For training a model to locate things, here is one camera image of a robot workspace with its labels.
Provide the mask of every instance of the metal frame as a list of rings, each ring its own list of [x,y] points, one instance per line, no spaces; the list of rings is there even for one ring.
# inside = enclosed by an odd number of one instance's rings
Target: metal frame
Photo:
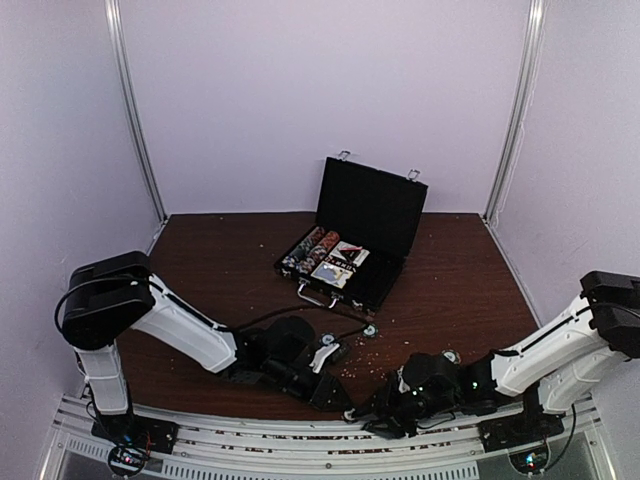
[[[64,396],[48,438],[37,478],[58,479],[66,452],[104,461],[112,445],[91,435],[88,397]],[[601,480],[614,480],[602,425],[593,401],[576,402],[577,432],[591,432],[589,447]],[[460,415],[416,437],[390,442],[340,421],[269,421],[171,412],[136,406],[138,414],[179,424],[171,455],[153,454],[145,472],[154,477],[246,480],[477,480],[477,462],[505,455],[484,453],[477,423],[514,414],[510,405],[486,417]],[[435,423],[448,416],[432,419]],[[572,417],[564,420],[566,438]]]
[[[140,115],[133,93],[133,83],[131,81],[131,72],[129,71],[129,63],[127,60],[127,52],[124,42],[124,33],[122,31],[122,21],[120,19],[120,2],[119,0],[105,0],[105,8],[107,11],[107,24],[109,26],[109,34],[111,35],[111,43],[113,44],[113,53],[116,58],[118,72],[120,74],[120,85],[122,87],[122,95],[124,97],[127,120],[131,137],[136,150],[136,156],[142,169],[142,175],[145,185],[151,196],[153,208],[160,223],[167,220],[167,212],[160,197],[158,183],[153,168],[149,160],[149,152],[144,140],[142,132],[142,124]]]
[[[520,272],[518,272],[518,269],[516,268],[514,263],[511,261],[511,257],[509,257],[506,250],[504,249],[504,246],[500,241],[500,237],[498,236],[498,233],[495,231],[493,226],[486,220],[484,221],[484,226],[489,232],[489,235],[491,235],[491,238],[493,239],[493,243],[496,245],[496,247],[498,247],[498,251],[502,256],[504,263],[507,264],[507,267],[511,272],[511,276],[515,280],[516,285],[518,285],[518,289],[522,294],[522,298],[524,298],[524,301],[527,304],[527,307],[529,307],[529,310],[531,311],[531,315],[533,315],[533,319],[535,320],[538,327],[544,326],[543,319],[540,317],[540,314],[538,313],[538,310],[536,309],[533,303],[533,295],[531,295],[531,293],[529,292],[529,289],[527,288],[524,281],[522,280],[522,277],[520,276]]]
[[[531,0],[529,23],[527,25],[524,50],[522,52],[522,63],[520,65],[520,76],[518,78],[513,109],[511,111],[509,129],[507,130],[498,171],[484,214],[484,219],[489,224],[493,224],[496,220],[500,201],[503,197],[504,189],[508,184],[509,172],[511,171],[511,166],[517,154],[518,133],[524,119],[527,104],[529,103],[533,80],[535,78],[545,10],[546,0]]]
[[[151,238],[151,242],[149,242],[149,246],[146,248],[144,253],[146,253],[147,255],[151,255],[151,252],[155,248],[156,243],[158,243],[158,240],[160,240],[160,236],[162,235],[162,232],[164,232],[164,228],[167,226],[168,223],[169,223],[168,218],[163,220],[160,223],[160,225],[158,226],[158,229],[156,230],[156,232],[153,234],[153,237]]]

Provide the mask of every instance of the lavender wall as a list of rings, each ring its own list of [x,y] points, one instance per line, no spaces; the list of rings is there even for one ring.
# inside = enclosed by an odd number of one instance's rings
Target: lavender wall
[[[145,248],[156,221],[94,1],[0,4],[0,477],[32,478],[81,378],[52,312],[84,262]]]
[[[314,210],[322,160],[422,171],[427,209],[483,211],[527,0],[122,2],[167,209]]]
[[[551,2],[499,239],[543,321],[601,269],[640,275],[640,3]],[[596,391],[624,478],[638,478],[640,365]]]

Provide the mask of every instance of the black briefcase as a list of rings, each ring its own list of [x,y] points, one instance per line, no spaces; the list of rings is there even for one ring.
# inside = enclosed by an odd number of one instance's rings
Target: black briefcase
[[[327,158],[315,225],[278,259],[276,272],[297,282],[304,300],[374,315],[413,245],[427,197],[418,174]],[[328,298],[310,297],[307,289]]]

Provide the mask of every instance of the briefcase handle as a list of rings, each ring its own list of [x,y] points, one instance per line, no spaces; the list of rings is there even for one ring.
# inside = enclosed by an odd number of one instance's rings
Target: briefcase handle
[[[331,295],[331,303],[329,305],[325,305],[324,303],[322,303],[320,300],[317,300],[313,297],[310,297],[308,295],[305,295],[304,292],[304,287],[306,287],[307,285],[309,285],[309,281],[305,280],[304,278],[300,279],[300,286],[298,287],[298,297],[300,297],[301,299],[309,302],[309,303],[313,303],[314,305],[318,305],[319,307],[324,307],[324,308],[333,308],[336,306],[336,304],[338,303],[338,301],[340,301],[340,296],[336,295],[336,294],[332,294]]]

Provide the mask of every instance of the dark wood surface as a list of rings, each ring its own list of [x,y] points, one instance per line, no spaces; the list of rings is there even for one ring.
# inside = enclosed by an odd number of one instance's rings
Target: dark wood surface
[[[314,214],[175,215],[151,255],[153,270],[194,307],[233,326],[298,305],[296,285],[272,264],[311,227]],[[305,311],[318,334],[351,321]],[[356,402],[385,372],[417,351],[457,350],[479,359],[536,329],[489,233],[477,215],[424,214],[404,272],[375,317],[380,335],[350,339],[350,356],[331,371]],[[160,341],[128,331],[118,339],[137,403],[192,413],[262,419],[333,419],[260,386],[224,382]]]

